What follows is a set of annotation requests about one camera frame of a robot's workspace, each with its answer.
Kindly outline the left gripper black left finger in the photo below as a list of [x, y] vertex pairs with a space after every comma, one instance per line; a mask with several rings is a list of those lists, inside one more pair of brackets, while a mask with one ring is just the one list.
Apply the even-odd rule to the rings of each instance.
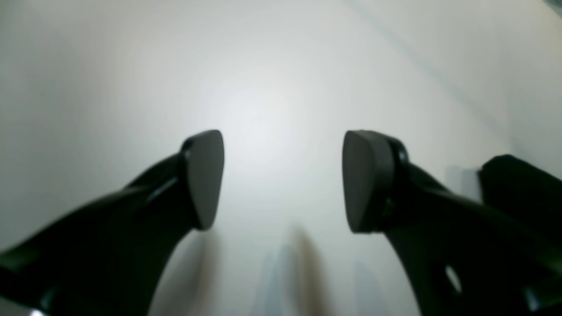
[[146, 316], [177, 244], [215, 222], [218, 130], [1, 253], [1, 296], [49, 316]]

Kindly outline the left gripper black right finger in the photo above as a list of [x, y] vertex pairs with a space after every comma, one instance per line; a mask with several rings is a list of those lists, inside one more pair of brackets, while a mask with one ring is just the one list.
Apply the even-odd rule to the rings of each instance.
[[350, 230], [386, 236], [424, 316], [561, 314], [561, 246], [454, 194], [398, 139], [346, 132], [342, 176]]

